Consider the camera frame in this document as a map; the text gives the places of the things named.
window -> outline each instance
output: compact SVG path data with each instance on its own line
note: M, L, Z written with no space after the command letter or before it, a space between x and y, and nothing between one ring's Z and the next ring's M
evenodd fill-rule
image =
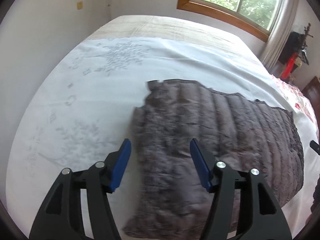
M178 9L208 15L267 41L282 0L179 0Z

red object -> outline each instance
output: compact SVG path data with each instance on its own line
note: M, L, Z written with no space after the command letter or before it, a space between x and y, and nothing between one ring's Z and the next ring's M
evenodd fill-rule
M298 53L295 52L291 58L289 58L288 60L288 63L287 63L287 66L284 70L284 72L282 73L281 75L281 79L282 80L286 80L288 78L288 76L290 75L291 71L292 71L292 68L293 68L293 65L294 65L294 62L296 60L296 58L298 57Z

pink floral fabric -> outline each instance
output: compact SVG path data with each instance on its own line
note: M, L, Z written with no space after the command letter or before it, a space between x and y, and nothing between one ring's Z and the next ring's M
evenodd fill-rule
M286 82L283 82L279 78L276 78L272 75L273 80L275 81L277 87L279 88L283 97L295 108L299 109L309 117L311 122L313 122L317 127L317 137L319 140L319 127L317 123L317 118L313 107L309 99L307 99L299 90L299 88L289 85Z

light switch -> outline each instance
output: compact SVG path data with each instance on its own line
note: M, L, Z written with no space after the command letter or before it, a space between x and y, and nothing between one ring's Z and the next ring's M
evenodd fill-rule
M78 8L78 10L81 10L83 8L83 2L82 1L77 2L77 8Z

white curtain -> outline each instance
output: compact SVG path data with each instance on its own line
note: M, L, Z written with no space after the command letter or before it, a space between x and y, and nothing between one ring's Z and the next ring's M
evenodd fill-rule
M260 61L269 71L275 66L287 42L296 16L298 3L299 0L282 0L275 25L260 56Z

